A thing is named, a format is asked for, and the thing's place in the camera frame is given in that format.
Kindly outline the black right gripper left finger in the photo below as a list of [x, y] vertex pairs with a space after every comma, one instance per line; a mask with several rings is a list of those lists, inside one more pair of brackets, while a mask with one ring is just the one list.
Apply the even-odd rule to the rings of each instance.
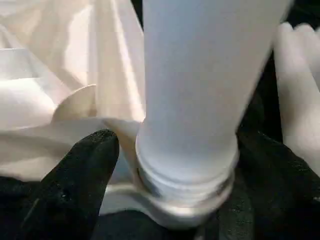
[[89, 240], [119, 153], [108, 129], [78, 141], [24, 202], [20, 239]]

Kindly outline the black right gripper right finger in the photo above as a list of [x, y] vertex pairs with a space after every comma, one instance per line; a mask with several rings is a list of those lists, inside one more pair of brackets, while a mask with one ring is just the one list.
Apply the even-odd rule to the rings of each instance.
[[317, 240], [320, 178], [284, 144], [239, 131], [240, 159], [227, 201], [202, 225], [202, 240]]

